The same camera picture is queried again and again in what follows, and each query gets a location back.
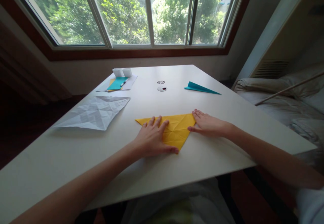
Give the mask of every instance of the white sofa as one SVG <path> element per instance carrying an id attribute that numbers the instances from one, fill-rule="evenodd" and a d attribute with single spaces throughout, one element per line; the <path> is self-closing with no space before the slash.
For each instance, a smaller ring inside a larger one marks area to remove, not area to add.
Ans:
<path id="1" fill-rule="evenodd" d="M 240 79 L 234 91 L 255 104 L 322 71 L 324 61 L 279 79 Z M 324 173 L 324 75 L 276 96 L 258 108 L 316 145 L 316 150 L 297 157 Z"/>

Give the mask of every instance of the folded paper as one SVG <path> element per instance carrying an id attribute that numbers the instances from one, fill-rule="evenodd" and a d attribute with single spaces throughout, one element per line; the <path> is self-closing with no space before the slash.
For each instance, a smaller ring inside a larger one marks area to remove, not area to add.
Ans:
<path id="1" fill-rule="evenodd" d="M 151 118 L 135 119 L 138 123 L 143 125 Z M 196 121 L 192 114 L 181 114 L 173 116 L 164 116 L 161 119 L 161 123 L 165 120 L 169 120 L 169 124 L 163 133 L 163 142 L 167 145 L 175 146 L 181 150 L 185 143 L 190 131 L 189 126 L 194 126 Z"/>
<path id="2" fill-rule="evenodd" d="M 187 90 L 194 90 L 194 91 L 201 91 L 201 92 L 207 92 L 207 93 L 214 93 L 214 94 L 221 95 L 218 92 L 215 92 L 215 91 L 212 91 L 210 89 L 207 89 L 207 88 L 205 88 L 205 87 L 203 87 L 201 85 L 195 84 L 195 83 L 193 83 L 191 81 L 189 81 L 188 86 L 185 87 L 185 89 L 187 89 Z"/>
<path id="3" fill-rule="evenodd" d="M 108 87 L 112 84 L 112 80 L 113 82 L 115 81 L 115 77 L 105 81 L 105 83 L 103 83 L 101 86 L 99 86 L 99 88 L 97 88 L 97 92 L 106 92 L 108 91 Z M 135 80 L 137 79 L 137 75 L 133 75 L 132 77 L 129 77 L 128 81 L 123 85 L 123 87 L 121 89 L 118 89 L 120 91 L 126 91 L 126 90 L 130 90 L 135 82 Z"/>
<path id="4" fill-rule="evenodd" d="M 107 88 L 107 90 L 120 90 L 122 87 L 120 86 L 124 83 L 128 78 L 127 77 L 116 77 L 115 81 Z"/>
<path id="5" fill-rule="evenodd" d="M 53 128 L 79 127 L 106 130 L 130 97 L 95 96 L 65 114 Z"/>
<path id="6" fill-rule="evenodd" d="M 109 86 L 111 86 L 111 84 L 114 82 L 116 80 L 116 78 L 114 78 L 114 79 L 111 79 L 110 80 L 110 83 L 109 83 Z"/>

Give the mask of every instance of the teal paper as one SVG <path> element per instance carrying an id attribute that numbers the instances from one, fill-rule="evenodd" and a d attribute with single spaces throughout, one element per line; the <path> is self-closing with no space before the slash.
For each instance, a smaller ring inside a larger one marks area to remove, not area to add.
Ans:
<path id="1" fill-rule="evenodd" d="M 110 87 L 108 87 L 107 90 L 120 90 L 122 88 L 120 85 L 123 84 L 127 79 L 128 77 L 116 77 L 115 81 L 110 85 Z"/>
<path id="2" fill-rule="evenodd" d="M 201 85 L 197 85 L 195 83 L 192 83 L 191 81 L 189 81 L 188 83 L 188 86 L 185 87 L 185 89 L 187 90 L 194 90 L 194 91 L 201 91 L 201 92 L 207 92 L 207 93 L 213 93 L 213 94 L 218 94 L 218 95 L 221 95 L 220 93 L 218 92 L 215 92 L 215 91 L 212 91 L 210 89 L 207 89 Z"/>

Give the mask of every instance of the tree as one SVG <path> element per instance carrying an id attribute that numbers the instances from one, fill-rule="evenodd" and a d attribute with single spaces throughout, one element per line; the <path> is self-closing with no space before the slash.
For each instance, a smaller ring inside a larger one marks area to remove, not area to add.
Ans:
<path id="1" fill-rule="evenodd" d="M 217 42 L 223 12 L 216 13 L 219 0 L 198 0 L 193 43 Z M 189 0 L 156 0 L 153 10 L 156 18 L 154 38 L 156 43 L 185 42 Z"/>
<path id="2" fill-rule="evenodd" d="M 188 21 L 189 0 L 156 0 L 155 43 L 184 43 Z"/>
<path id="3" fill-rule="evenodd" d="M 113 44 L 149 43 L 146 11 L 138 0 L 96 0 Z M 104 44 L 87 0 L 35 0 L 64 44 Z M 224 13 L 218 0 L 199 0 L 193 43 L 217 42 Z M 156 0 L 155 43 L 185 42 L 189 0 Z"/>
<path id="4" fill-rule="evenodd" d="M 103 44 L 87 0 L 35 0 L 66 44 Z M 97 0 L 114 44 L 149 43 L 146 12 L 138 0 Z"/>

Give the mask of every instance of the paper cup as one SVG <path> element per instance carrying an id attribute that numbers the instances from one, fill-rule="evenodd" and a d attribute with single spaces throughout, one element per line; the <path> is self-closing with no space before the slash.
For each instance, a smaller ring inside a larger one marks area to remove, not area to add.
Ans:
<path id="1" fill-rule="evenodd" d="M 130 68 L 123 69 L 123 74 L 125 77 L 132 77 L 132 70 Z"/>
<path id="2" fill-rule="evenodd" d="M 112 71 L 114 72 L 114 75 L 116 77 L 123 77 L 124 76 L 123 71 L 120 68 L 115 68 Z"/>

